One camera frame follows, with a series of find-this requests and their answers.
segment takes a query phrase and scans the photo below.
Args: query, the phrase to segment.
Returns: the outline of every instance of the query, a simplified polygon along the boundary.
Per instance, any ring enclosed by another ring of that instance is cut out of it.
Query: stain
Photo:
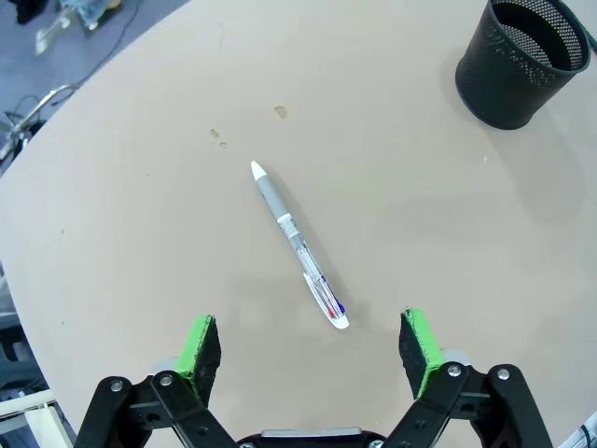
[[[273,110],[276,111],[276,114],[278,114],[278,117],[280,117],[281,119],[285,119],[286,115],[288,115],[288,113],[286,112],[286,108],[283,105],[278,105],[274,107]]]

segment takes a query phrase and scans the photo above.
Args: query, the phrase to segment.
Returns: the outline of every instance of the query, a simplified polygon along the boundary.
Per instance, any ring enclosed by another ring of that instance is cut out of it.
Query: mesh pen holder
[[[589,57],[580,24],[560,0],[489,0],[456,68],[456,87],[481,121],[518,129]]]

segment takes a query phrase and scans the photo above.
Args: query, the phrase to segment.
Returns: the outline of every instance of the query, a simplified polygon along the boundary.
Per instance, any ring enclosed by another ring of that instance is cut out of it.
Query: metal bolt
[[[449,366],[448,368],[448,374],[449,376],[460,376],[460,374],[462,373],[462,371],[460,370],[460,367],[456,366],[455,364],[452,366]]]
[[[122,382],[120,380],[115,381],[110,385],[110,390],[112,392],[120,392],[122,390]]]
[[[506,369],[500,369],[499,371],[497,371],[497,377],[500,380],[507,380],[510,377],[510,372]]]
[[[161,385],[171,385],[172,384],[172,375],[164,375],[160,378]]]

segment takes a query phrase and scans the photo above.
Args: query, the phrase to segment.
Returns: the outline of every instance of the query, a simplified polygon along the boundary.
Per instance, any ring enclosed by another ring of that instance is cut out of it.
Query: pen clip
[[[315,288],[315,285],[313,284],[313,280],[311,279],[311,277],[309,275],[307,275],[306,273],[303,273],[302,276],[305,278],[305,281],[307,282],[307,285],[309,286],[311,293],[315,297],[315,301],[321,308],[321,311],[324,312],[324,315],[326,315],[327,320],[329,320],[332,323],[332,325],[334,327],[336,327],[337,329],[345,329],[346,327],[348,327],[349,326],[348,317],[346,317],[346,315],[341,315],[340,317],[337,317],[337,318],[331,317],[329,315],[329,311],[327,310],[326,305],[324,304],[324,301],[319,296],[319,292]]]

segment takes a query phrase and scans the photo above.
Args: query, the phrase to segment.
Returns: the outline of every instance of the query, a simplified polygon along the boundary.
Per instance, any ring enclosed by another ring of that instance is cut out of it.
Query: white pen tip
[[[346,317],[346,315],[341,315],[337,319],[329,319],[329,321],[337,329],[345,329],[346,327],[349,326],[348,317]]]
[[[263,171],[263,168],[261,168],[256,161],[251,162],[251,171],[253,172],[253,178],[255,180],[258,180],[264,175],[268,175],[265,171]]]

